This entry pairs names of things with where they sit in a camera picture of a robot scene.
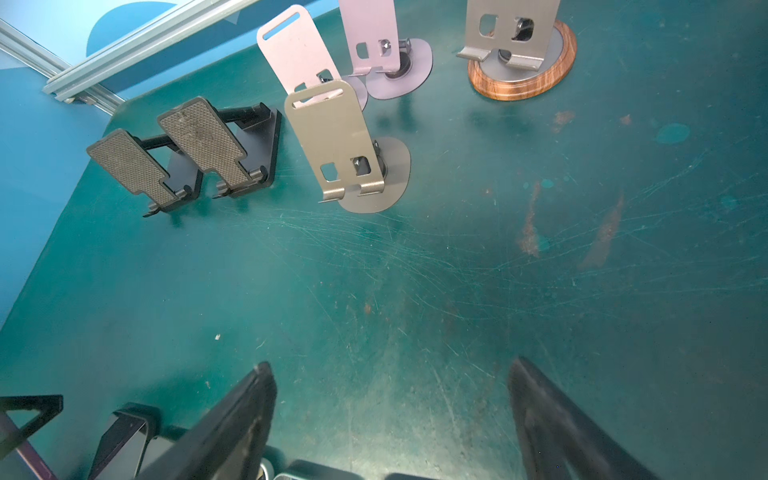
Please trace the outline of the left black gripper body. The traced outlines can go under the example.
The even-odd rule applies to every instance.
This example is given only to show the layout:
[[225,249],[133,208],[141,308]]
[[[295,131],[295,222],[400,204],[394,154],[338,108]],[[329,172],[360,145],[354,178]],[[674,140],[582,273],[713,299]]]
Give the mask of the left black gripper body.
[[57,479],[30,438],[58,416],[63,396],[1,397],[1,478]]

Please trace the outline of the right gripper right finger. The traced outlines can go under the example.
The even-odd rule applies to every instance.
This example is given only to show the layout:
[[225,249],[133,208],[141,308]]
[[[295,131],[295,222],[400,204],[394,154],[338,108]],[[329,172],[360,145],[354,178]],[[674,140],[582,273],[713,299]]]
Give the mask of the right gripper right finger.
[[529,479],[657,477],[527,358],[514,360],[507,388]]

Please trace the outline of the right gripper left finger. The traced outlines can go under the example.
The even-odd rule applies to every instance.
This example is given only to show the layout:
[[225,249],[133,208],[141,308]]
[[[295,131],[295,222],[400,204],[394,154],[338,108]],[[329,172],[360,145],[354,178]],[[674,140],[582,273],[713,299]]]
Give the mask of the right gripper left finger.
[[272,368],[261,362],[138,477],[258,478],[276,398]]

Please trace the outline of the grey round stand blue phone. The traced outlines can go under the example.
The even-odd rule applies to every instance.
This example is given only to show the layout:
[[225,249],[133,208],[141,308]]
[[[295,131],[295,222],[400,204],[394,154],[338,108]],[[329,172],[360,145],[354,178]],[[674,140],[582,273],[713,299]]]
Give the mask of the grey round stand blue phone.
[[404,195],[411,153],[394,137],[371,137],[355,89],[336,79],[290,93],[284,109],[322,190],[357,214],[393,207]]

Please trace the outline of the grey phone stand emptied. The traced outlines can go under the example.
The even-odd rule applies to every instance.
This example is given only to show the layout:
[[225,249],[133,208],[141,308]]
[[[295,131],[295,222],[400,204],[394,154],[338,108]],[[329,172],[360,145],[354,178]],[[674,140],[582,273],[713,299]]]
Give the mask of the grey phone stand emptied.
[[344,80],[361,109],[368,102],[365,84],[342,76],[304,6],[294,4],[257,30],[258,46],[287,94],[331,80]]

